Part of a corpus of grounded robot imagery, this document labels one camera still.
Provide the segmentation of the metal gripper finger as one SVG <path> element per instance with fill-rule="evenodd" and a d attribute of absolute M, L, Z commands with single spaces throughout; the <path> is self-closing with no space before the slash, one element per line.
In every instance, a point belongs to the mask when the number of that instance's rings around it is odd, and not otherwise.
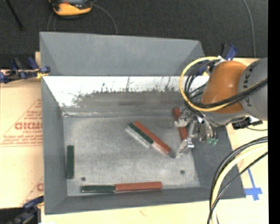
<path fill-rule="evenodd" d="M 186 127 L 190 121 L 190 116 L 190 111 L 182 111 L 181 114 L 177 115 L 175 127 Z"/>
<path fill-rule="evenodd" d="M 187 138 L 181 142 L 177 151 L 176 151 L 176 158 L 181 158 L 184 154 L 188 154 L 191 149 L 194 148 L 194 144 L 191 138 Z"/>

